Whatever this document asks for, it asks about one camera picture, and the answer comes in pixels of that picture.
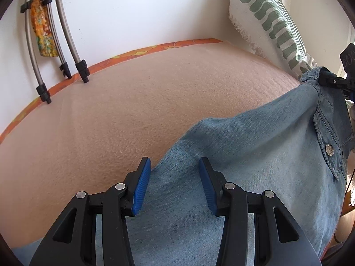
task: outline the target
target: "black tripod foot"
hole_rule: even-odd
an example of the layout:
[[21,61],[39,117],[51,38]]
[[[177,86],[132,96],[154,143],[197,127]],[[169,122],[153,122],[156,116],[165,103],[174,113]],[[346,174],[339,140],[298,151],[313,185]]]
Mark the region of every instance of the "black tripod foot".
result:
[[61,64],[59,69],[62,71],[64,77],[66,76],[68,79],[71,79],[71,73],[67,62]]
[[36,88],[42,102],[47,102],[47,104],[50,104],[52,102],[52,100],[50,99],[50,94],[47,90],[47,87],[45,86],[45,83],[39,85]]
[[90,71],[86,65],[85,60],[81,60],[79,63],[76,63],[75,66],[76,69],[78,69],[78,72],[83,82],[88,83],[89,81],[88,76],[90,75]]

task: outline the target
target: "striped towel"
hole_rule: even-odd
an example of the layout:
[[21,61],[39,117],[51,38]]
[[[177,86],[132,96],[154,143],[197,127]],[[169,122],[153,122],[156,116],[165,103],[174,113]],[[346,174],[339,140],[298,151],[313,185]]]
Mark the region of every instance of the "striped towel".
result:
[[317,66],[279,0],[230,0],[229,18],[256,55],[294,78]]

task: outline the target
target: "blue rubber pad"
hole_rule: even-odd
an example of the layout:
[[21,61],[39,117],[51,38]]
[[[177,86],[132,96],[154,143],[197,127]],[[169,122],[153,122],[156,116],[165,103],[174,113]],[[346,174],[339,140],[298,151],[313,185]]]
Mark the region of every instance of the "blue rubber pad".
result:
[[152,168],[152,166],[150,163],[150,159],[147,159],[147,161],[143,167],[142,174],[141,174],[139,181],[137,183],[137,187],[134,190],[133,206],[132,206],[133,215],[137,215],[143,205],[144,196],[146,194],[146,190],[147,190],[148,182],[149,182],[149,178],[150,178],[151,168]]
[[207,200],[208,208],[212,211],[214,215],[217,213],[217,195],[214,191],[211,179],[207,173],[207,169],[202,159],[199,161],[199,173],[203,186],[203,190],[205,191],[205,196]]

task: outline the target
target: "triangular cutout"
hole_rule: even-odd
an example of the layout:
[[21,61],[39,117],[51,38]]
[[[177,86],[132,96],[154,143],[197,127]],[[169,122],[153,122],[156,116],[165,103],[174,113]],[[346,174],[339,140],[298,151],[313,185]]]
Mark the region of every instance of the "triangular cutout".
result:
[[61,225],[59,225],[57,231],[53,236],[53,240],[56,242],[63,242],[69,244],[73,236],[74,222],[76,216],[76,208],[70,210],[67,216],[64,218]]
[[279,241],[281,243],[287,243],[291,241],[297,241],[300,237],[292,225],[287,221],[286,217],[278,208],[274,208],[277,232],[279,235]]

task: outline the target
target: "yellow patterned fabric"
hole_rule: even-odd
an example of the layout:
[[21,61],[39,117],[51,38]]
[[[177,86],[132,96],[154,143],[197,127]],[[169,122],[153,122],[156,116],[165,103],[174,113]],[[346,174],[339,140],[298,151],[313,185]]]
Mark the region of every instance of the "yellow patterned fabric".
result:
[[33,0],[31,5],[31,22],[37,37],[39,53],[44,57],[57,57],[53,35],[49,27],[47,8],[42,6],[40,0]]

